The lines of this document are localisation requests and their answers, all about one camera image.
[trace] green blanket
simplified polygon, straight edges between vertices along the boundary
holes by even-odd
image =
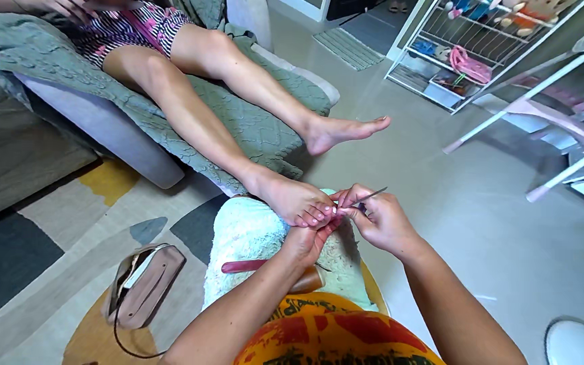
[[[205,3],[202,0],[193,2]],[[180,3],[190,4],[191,0],[180,0]],[[319,87],[301,76],[277,68],[253,52],[250,46],[255,40],[248,37],[247,32],[237,31],[231,24],[224,24],[216,14],[220,10],[218,6],[207,6],[193,14],[193,19],[201,19],[209,27],[224,29],[244,54],[262,65],[304,105],[321,115],[328,115],[329,99]],[[113,101],[169,153],[217,185],[236,192],[245,191],[238,180],[183,141],[164,119],[164,113],[151,100],[129,90],[92,66],[75,52],[67,36],[51,23],[29,15],[0,14],[0,85],[27,108],[36,110],[38,104],[43,102],[32,97],[34,95],[27,95],[25,88],[12,72],[56,82]],[[286,155],[303,144],[294,130],[269,112],[236,97],[223,87],[198,77],[189,76],[189,79],[195,91],[225,124],[252,161],[290,178],[299,178],[302,175],[300,169],[284,161]],[[49,121],[52,119],[51,116],[46,116],[51,113],[40,115]]]

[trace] hand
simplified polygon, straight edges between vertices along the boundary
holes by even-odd
[[[324,248],[326,239],[341,223],[341,217],[325,218],[317,227],[290,227],[288,236],[281,246],[281,252],[288,256],[300,269],[313,265]]]
[[[362,237],[379,249],[398,256],[409,245],[424,242],[402,211],[398,199],[391,194],[381,193],[365,200],[363,203],[370,211],[368,216],[356,207],[345,208],[373,192],[368,187],[355,184],[350,189],[330,195],[330,199],[338,201],[337,215],[352,219]]]
[[[33,7],[47,12],[58,12],[76,24],[89,24],[90,18],[98,18],[98,14],[83,6],[85,0],[18,0],[24,9]]]

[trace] pink and black striped dress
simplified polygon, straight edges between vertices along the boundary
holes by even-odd
[[[192,23],[188,17],[175,8],[162,8],[149,1],[140,1],[143,7],[130,10],[141,21],[150,34],[170,57],[174,37],[179,29]],[[69,35],[79,54],[102,68],[105,57],[120,46],[144,46],[156,49],[142,33],[132,26],[121,12],[97,11],[99,18],[89,25],[81,25],[78,31]]]

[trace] pink chair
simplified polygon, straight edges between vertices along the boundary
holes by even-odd
[[[513,103],[510,103],[506,108],[502,111],[498,112],[497,114],[490,117],[490,119],[484,121],[482,124],[478,125],[475,129],[471,130],[465,136],[459,138],[454,143],[450,144],[449,146],[443,149],[443,152],[446,154],[450,154],[452,151],[457,149],[460,145],[462,145],[465,141],[469,140],[471,137],[476,135],[477,133],[481,132],[486,127],[493,124],[495,121],[498,121],[506,114],[527,114],[531,116],[537,116],[546,120],[551,125],[562,128],[566,132],[568,132],[580,145],[584,147],[584,111],[575,114],[573,116],[567,116],[566,114],[556,111],[553,108],[548,106],[536,103],[535,101],[531,100],[531,98],[538,93],[544,91],[547,87],[550,87],[554,82],[561,79],[567,73],[570,73],[572,70],[584,64],[584,37],[581,38],[576,45],[574,45],[573,49],[565,54],[561,54],[560,56],[549,60],[548,62],[544,62],[531,70],[525,71],[520,75],[517,75],[501,84],[498,84],[496,87],[488,89],[484,94],[488,94],[493,90],[497,90],[498,88],[504,87],[508,84],[512,84],[517,80],[523,80],[524,77],[533,74],[536,71],[542,70],[548,66],[552,66],[559,62],[562,62],[568,58],[575,57],[571,62],[569,62],[565,67],[560,69],[559,71],[555,72],[553,75],[548,77],[547,79],[543,80],[539,84],[535,85],[531,90],[527,91],[522,97],[519,97]],[[534,135],[541,135],[541,132],[535,132]],[[565,178],[573,175],[576,171],[580,170],[584,167],[584,157],[581,158],[578,162],[572,164],[567,169],[560,172],[551,180],[544,183],[542,186],[537,187],[531,192],[526,194],[526,199],[528,201],[534,202],[538,200],[540,197],[545,195],[551,188],[555,187],[559,183],[561,183]]]

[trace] orange shirt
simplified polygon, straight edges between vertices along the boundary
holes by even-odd
[[[444,362],[403,325],[339,295],[288,295],[234,364],[407,364]]]

